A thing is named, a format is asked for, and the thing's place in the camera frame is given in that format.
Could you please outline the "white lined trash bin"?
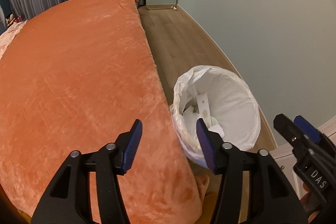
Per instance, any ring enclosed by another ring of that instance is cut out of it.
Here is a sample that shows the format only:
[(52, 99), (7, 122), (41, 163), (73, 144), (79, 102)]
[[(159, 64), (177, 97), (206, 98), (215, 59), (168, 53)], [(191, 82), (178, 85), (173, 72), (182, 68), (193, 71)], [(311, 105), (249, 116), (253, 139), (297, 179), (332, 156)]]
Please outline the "white lined trash bin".
[(248, 85), (235, 73), (215, 66), (198, 65), (178, 77), (170, 112), (183, 152), (189, 160), (206, 167), (196, 125), (201, 118), (196, 97), (207, 93), (212, 126), (242, 151), (253, 148), (261, 130), (259, 106)]

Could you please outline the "white flat packaging box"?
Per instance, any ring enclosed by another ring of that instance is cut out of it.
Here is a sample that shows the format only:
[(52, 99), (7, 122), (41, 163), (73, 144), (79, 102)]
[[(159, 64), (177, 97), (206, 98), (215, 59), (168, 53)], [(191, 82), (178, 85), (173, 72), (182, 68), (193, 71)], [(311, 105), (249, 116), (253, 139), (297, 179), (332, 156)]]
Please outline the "white flat packaging box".
[(203, 119), (207, 127), (212, 126), (209, 99), (207, 93), (199, 94), (196, 97), (196, 100), (201, 118)]

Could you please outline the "orange velvet bed blanket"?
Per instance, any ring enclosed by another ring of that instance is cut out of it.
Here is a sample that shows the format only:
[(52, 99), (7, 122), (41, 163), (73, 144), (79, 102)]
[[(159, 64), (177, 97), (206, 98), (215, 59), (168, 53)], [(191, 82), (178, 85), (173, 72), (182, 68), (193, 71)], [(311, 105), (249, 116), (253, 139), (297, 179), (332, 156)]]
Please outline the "orange velvet bed blanket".
[(195, 223), (206, 180), (181, 149), (135, 0), (69, 0), (29, 20), (1, 58), (1, 186), (32, 215), (75, 149), (142, 138), (118, 181), (131, 223)]

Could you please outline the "pink floral bedding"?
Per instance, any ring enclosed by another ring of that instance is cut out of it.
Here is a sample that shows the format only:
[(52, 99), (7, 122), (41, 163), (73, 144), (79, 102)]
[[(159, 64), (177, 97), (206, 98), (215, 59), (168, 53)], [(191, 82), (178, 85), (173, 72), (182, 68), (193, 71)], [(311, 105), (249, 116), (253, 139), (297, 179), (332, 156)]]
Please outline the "pink floral bedding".
[(0, 36), (0, 59), (5, 54), (8, 46), (11, 44), (13, 39), (20, 33), (21, 29), (26, 25), (28, 20), (22, 22), (14, 23), (10, 26), (3, 34)]

